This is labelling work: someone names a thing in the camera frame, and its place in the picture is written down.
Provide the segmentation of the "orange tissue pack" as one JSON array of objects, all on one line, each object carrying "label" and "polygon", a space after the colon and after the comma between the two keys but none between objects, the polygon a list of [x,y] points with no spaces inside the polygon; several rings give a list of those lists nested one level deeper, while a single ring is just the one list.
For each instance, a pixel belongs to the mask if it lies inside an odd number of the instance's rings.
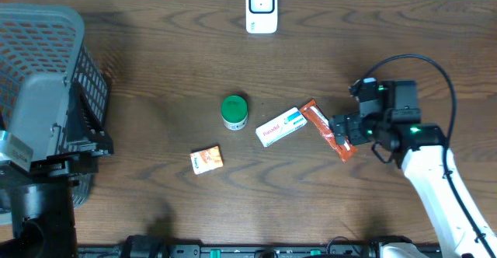
[{"label": "orange tissue pack", "polygon": [[193,152],[190,155],[193,171],[200,175],[224,166],[221,150],[218,146]]}]

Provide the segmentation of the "white Panadol box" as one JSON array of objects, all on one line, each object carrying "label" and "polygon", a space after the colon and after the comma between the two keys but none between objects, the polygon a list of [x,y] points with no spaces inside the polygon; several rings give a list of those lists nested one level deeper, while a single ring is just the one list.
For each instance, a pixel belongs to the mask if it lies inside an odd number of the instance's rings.
[{"label": "white Panadol box", "polygon": [[278,117],[256,128],[255,133],[266,148],[306,125],[308,121],[298,108],[293,107]]}]

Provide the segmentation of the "green lid jar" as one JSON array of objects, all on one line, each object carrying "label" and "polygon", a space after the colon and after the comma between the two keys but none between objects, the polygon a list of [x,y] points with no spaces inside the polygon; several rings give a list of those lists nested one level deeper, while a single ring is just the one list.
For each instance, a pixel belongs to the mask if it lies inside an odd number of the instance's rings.
[{"label": "green lid jar", "polygon": [[241,130],[247,124],[248,104],[240,96],[228,96],[221,104],[221,116],[227,129]]}]

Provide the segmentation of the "red Top chocolate bar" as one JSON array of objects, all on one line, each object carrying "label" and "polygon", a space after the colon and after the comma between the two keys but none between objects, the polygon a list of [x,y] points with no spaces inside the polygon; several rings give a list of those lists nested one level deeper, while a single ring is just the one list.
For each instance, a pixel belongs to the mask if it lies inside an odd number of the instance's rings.
[{"label": "red Top chocolate bar", "polygon": [[314,99],[306,103],[300,108],[300,112],[304,117],[313,123],[318,129],[320,135],[326,140],[328,145],[339,155],[343,162],[349,161],[356,153],[357,149],[349,143],[347,139],[340,145],[336,139],[335,134],[329,126],[329,121],[317,106]]}]

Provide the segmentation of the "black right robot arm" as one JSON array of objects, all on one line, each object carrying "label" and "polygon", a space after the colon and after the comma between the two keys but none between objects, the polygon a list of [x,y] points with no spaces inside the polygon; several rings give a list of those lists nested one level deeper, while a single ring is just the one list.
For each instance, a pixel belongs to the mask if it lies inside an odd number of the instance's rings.
[{"label": "black right robot arm", "polygon": [[445,257],[494,257],[496,235],[489,228],[457,171],[449,138],[424,124],[415,95],[358,97],[355,113],[335,115],[329,125],[339,145],[371,143],[389,152],[414,187]]}]

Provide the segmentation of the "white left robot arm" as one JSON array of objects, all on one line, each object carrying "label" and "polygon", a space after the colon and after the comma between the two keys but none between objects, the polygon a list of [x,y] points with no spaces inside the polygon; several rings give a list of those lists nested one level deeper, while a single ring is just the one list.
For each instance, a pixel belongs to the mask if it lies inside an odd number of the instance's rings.
[{"label": "white left robot arm", "polygon": [[82,85],[68,93],[68,141],[74,152],[31,160],[29,147],[7,135],[1,158],[1,188],[12,212],[13,239],[3,257],[77,257],[72,189],[78,176],[97,173],[96,160],[112,155],[113,140],[91,112]]}]

